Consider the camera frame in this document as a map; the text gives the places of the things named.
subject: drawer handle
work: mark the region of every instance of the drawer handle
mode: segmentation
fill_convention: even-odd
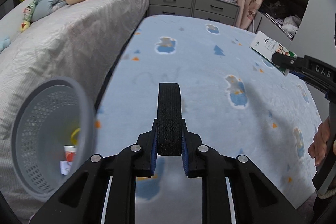
[[[176,0],[163,0],[163,1],[172,1],[172,2],[176,2]]]
[[[163,15],[173,15],[173,16],[175,15],[175,13],[169,13],[169,12],[164,12],[164,11],[162,11],[162,14]]]
[[[210,5],[210,7],[211,7],[212,9],[223,10],[223,8],[221,8],[221,7],[216,7],[216,6],[213,6],[213,5]]]
[[[215,22],[218,22],[218,23],[220,23],[220,21],[219,21],[219,20],[214,20],[214,19],[211,19],[211,18],[208,18],[208,20],[211,20],[211,21],[215,21]]]

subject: silver bolt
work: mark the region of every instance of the silver bolt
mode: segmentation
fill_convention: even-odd
[[[246,163],[249,159],[248,159],[246,156],[244,156],[244,155],[240,155],[240,156],[238,157],[238,160],[239,160],[241,163]]]
[[[101,156],[99,156],[99,155],[93,155],[92,157],[91,157],[91,161],[92,162],[98,162],[98,161],[100,161],[101,160]]]
[[[141,149],[141,146],[138,145],[138,144],[135,144],[135,145],[132,145],[132,146],[131,146],[131,150],[132,150],[133,152],[138,152],[138,151],[140,151],[140,149]]]
[[[198,150],[200,150],[201,152],[207,152],[209,150],[209,147],[207,147],[206,145],[200,145],[198,147]]]

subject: bed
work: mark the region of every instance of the bed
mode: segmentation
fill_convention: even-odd
[[[87,0],[67,5],[18,33],[18,5],[0,21],[11,45],[0,54],[0,187],[14,213],[28,219],[42,205],[24,192],[11,165],[11,126],[24,99],[41,82],[69,76],[93,103],[104,79],[148,8],[148,0]]]

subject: nightstand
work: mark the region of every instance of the nightstand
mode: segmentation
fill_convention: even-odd
[[[239,5],[225,0],[149,0],[148,16],[177,15],[234,25]]]

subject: laundry basket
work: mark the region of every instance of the laundry basket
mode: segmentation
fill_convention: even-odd
[[[60,161],[71,133],[80,128],[76,156],[68,175]],[[83,88],[68,77],[55,77],[36,88],[21,106],[12,129],[14,171],[24,189],[47,201],[94,153],[95,113]]]

